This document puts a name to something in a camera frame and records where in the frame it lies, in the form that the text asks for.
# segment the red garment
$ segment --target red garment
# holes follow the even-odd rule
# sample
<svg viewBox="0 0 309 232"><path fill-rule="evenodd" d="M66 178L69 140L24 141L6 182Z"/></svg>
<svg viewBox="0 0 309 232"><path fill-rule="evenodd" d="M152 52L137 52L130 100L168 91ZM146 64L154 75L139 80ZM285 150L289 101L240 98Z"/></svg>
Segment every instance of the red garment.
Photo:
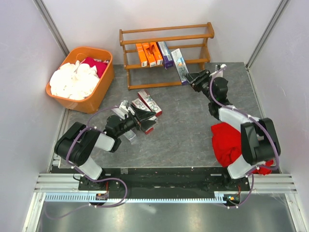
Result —
<svg viewBox="0 0 309 232"><path fill-rule="evenodd" d="M89 66L92 68L93 66L96 66L97 68L97 75L99 78L102 77L106 67L107 67L107 63L104 62L99 62L99 61L95 61L93 58L91 57L87 57L83 62L83 64L89 64Z"/></svg>
<svg viewBox="0 0 309 232"><path fill-rule="evenodd" d="M227 167L241 155L240 132L225 122L213 125L211 131L214 154L222 167ZM266 166L271 166L273 163L273 160L267 161ZM271 170L260 168L253 173L266 175L270 174Z"/></svg>

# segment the gray mat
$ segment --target gray mat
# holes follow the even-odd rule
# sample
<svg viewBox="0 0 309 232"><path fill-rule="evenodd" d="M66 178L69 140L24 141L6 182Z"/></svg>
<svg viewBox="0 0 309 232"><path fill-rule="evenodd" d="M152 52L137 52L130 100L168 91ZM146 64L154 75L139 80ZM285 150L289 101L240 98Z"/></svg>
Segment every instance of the gray mat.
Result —
<svg viewBox="0 0 309 232"><path fill-rule="evenodd" d="M214 71L215 63L206 68ZM188 65L189 72L197 72L197 65ZM122 100L132 101L139 90L128 90L126 72L122 65L115 65L115 78L100 106L101 109L119 105ZM132 70L132 84L169 82L179 80L175 68L149 68ZM228 99L248 114L260 116L254 93L243 63L227 63L224 77L228 82ZM211 144L211 126L219 123L208 111L208 100L190 86L150 88L148 92L163 110L154 130L145 135L135 131L138 142L134 145L124 137L115 153L95 148L92 158L105 168L110 167L176 167L219 166ZM104 129L111 110L93 118L91 125ZM71 126L79 121L86 123L90 115L71 111ZM61 160L60 167L67 167Z"/></svg>

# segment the metal frame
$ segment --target metal frame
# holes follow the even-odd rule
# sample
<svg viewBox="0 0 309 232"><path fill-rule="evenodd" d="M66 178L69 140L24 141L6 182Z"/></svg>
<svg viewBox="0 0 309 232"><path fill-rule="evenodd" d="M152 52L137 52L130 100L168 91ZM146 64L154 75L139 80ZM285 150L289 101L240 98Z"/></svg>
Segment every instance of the metal frame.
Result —
<svg viewBox="0 0 309 232"><path fill-rule="evenodd" d="M42 17L44 18L46 24L48 25L51 33L53 34L56 42L58 43L60 49L67 56L70 53L70 51L69 51L66 43L64 42L60 32L58 31L58 28L55 25L55 22L53 21L51 15L49 14L43 0L33 0L33 1L34 1L35 5L37 6L37 8L39 9Z"/></svg>
<svg viewBox="0 0 309 232"><path fill-rule="evenodd" d="M56 142L61 138L61 136L68 130L69 121L70 121L70 113L71 111L69 109L65 109L65 111L63 112L62 120L58 128L58 135L54 142L54 146ZM54 152L54 149L51 150L50 157L51 158L50 158L49 166L47 168L48 173L51 171L52 167L59 167L60 160L61 160L61 157Z"/></svg>
<svg viewBox="0 0 309 232"><path fill-rule="evenodd" d="M262 37L260 38L259 42L257 43L252 55L250 56L246 67L247 69L251 68L251 66L253 65L257 55L260 53L261 49L263 48L266 40L268 39L268 37L270 36L272 30L274 29L277 21L279 20L280 16L282 15L284 9L286 8L286 6L288 5L290 0L281 0L275 13L273 14L272 18L270 19L265 31L262 34Z"/></svg>
<svg viewBox="0 0 309 232"><path fill-rule="evenodd" d="M75 177L81 177L80 174L75 174ZM266 176L255 174L254 189L252 194L285 194L288 208L290 210L296 231L307 232L308 224L306 218L302 213L302 206L294 185L292 176L290 174L269 174ZM34 194L32 197L31 205L27 214L23 232L34 232L39 224L39 218L43 209L43 202L46 200L51 201L51 196L67 197L61 199L62 202L84 202L82 198L85 195L92 195L93 193L105 193L105 191L79 191L79 182L73 179L73 174L40 174L35 186ZM236 192L220 191L215 192L216 197L221 197L221 194L234 194ZM138 202L159 202L154 201L140 201L132 200L128 203ZM176 201L160 201L163 203L172 203ZM183 200L182 203L216 203L191 200Z"/></svg>

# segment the purple box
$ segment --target purple box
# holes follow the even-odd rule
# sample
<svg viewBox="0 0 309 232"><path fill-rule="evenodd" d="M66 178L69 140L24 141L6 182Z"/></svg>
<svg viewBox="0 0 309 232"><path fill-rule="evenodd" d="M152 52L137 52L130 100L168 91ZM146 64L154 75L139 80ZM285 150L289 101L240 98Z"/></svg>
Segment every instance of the purple box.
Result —
<svg viewBox="0 0 309 232"><path fill-rule="evenodd" d="M169 48L166 45L166 42L157 42L158 48L160 49L160 52L163 57L163 66L165 69L168 69L170 67L174 66L174 61L172 59L172 56L170 54Z"/></svg>

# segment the wooden shelf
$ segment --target wooden shelf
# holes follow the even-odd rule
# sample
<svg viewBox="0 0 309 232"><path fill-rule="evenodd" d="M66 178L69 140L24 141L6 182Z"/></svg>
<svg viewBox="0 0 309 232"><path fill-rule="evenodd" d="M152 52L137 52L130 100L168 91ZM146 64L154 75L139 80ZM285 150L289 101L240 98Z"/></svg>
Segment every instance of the wooden shelf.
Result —
<svg viewBox="0 0 309 232"><path fill-rule="evenodd" d="M209 60L207 58L205 58L205 59L186 59L185 60L186 64L199 64L201 62L206 63L206 62L209 62ZM152 68L154 68L154 67L163 67L163 65L156 65L156 66L153 66ZM144 68L149 68L149 65L147 65L145 67L142 67L141 64L125 65L125 69L144 69Z"/></svg>
<svg viewBox="0 0 309 232"><path fill-rule="evenodd" d="M160 31L160 30L175 30L175 29L191 29L191 28L206 28L205 34L195 34L195 35L180 35L180 36L168 36L168 37L156 37L156 38L145 38L145 39L135 39L135 40L124 40L124 34L139 33L139 32L149 32L149 31ZM149 42L159 42L159 41L177 41L177 40L192 40L192 39L203 39L203 43L199 44L189 44L189 45L179 45L179 46L169 46L169 49L177 48L193 48L200 47L200 58L198 59L188 59L186 64L199 64L200 68L205 69L205 62L210 62L211 58L207 48L207 41L209 38L214 37L214 30L211 23L199 24L199 25L189 25L189 26L178 26L178 27L165 27L165 28L151 28L151 29L138 29L138 30L119 30L119 43L123 48L124 52L124 68L127 74L127 84L128 89L138 89L138 88L153 88L153 87L166 87L166 86L179 86L181 81L177 82L167 82L158 84L146 84L146 85L131 85L130 69L141 69L149 68L149 65L142 67L141 64L128 64L127 54L137 52L136 49L126 50L126 45L129 44L140 44Z"/></svg>

